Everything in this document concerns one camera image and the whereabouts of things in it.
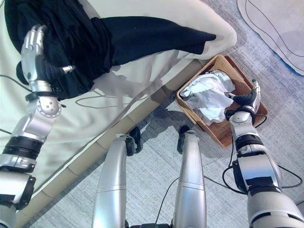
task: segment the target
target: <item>black cloth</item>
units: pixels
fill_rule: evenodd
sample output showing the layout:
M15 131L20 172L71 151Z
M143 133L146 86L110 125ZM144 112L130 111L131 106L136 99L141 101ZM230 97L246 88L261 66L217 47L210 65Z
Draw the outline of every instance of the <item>black cloth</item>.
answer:
M90 19L77 0L6 0L5 19L18 52L32 26L46 25L46 59L57 67L76 66L75 71L50 82L59 99L88 92L93 80L111 66L171 49L201 54L205 41L216 38L160 18ZM26 82L20 68L18 64L18 78Z

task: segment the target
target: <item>white cloth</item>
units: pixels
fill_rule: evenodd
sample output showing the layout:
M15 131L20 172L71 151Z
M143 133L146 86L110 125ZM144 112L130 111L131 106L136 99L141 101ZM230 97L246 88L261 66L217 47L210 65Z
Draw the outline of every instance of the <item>white cloth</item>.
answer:
M210 126L225 119L225 108L233 100L226 97L224 92L232 92L235 86L228 75L220 70L198 76L181 93L180 96L195 113Z

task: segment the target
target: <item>floor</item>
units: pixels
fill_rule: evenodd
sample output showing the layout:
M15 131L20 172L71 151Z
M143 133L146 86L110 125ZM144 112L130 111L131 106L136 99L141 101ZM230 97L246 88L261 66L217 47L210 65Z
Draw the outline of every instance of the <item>floor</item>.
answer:
M268 121L259 134L280 165L302 175L304 173L304 77L290 69L244 22L236 1L207 0L220 16L236 30L238 42L225 52L240 66L248 78L261 85L262 101L269 109ZM181 155L176 151L178 129L188 124L197 131L204 174L221 182L221 174L229 163L231 147L223 149L197 129L170 97L138 126L142 132L143 150L127 159L127 212L130 225L156 220L162 198L170 183L178 177ZM91 226L95 191L104 157L86 170L64 192L25 225L26 228L63 228ZM282 171L283 185L297 179ZM233 175L227 173L233 186ZM205 180L208 228L245 228L247 197ZM170 223L177 183L170 188L158 223ZM291 199L304 194L304 185L284 189Z

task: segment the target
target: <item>white mattress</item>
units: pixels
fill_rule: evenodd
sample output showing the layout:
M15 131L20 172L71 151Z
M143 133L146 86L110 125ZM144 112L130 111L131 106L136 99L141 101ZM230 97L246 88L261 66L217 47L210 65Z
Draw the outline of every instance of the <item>white mattress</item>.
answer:
M33 176L35 188L58 173L74 155L95 142L107 129L131 112L145 97L176 76L192 59L209 59L236 43L234 29L205 3L199 0L89 0L96 9L85 5L88 15L151 16L172 20L180 25L217 35L207 42L201 55L171 50L136 61L114 66L108 74L95 80L92 90L84 95L61 102L62 109L53 129L37 158ZM16 80L16 65L20 54L11 43L6 30L4 6L0 8L0 74ZM0 77L0 128L13 131L26 114L25 95L28 91ZM9 140L0 133L0 150Z

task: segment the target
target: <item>brown basket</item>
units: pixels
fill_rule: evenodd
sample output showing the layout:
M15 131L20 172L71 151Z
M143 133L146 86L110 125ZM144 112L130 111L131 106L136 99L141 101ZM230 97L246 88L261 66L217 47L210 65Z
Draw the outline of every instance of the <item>brown basket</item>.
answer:
M193 76L176 94L176 101L180 105L183 112L188 116L188 118L197 126L199 126L203 131L205 131L216 143L222 147L228 147L231 145L231 130L229 121L224 120L221 123L212 123L210 126L205 125L203 120L188 106L186 102L180 97L180 92L186 88L191 81L193 81L197 76L212 70L221 70L225 72L232 80L236 89L233 91L234 94L248 94L253 87L251 82L246 78L238 66L233 62L229 56L217 55L213 57L195 76ZM227 109L236 109L238 105L233 103ZM268 110L265 105L261 102L260 108L257 114L268 114ZM257 116L255 121L255 126L262 122L264 117Z

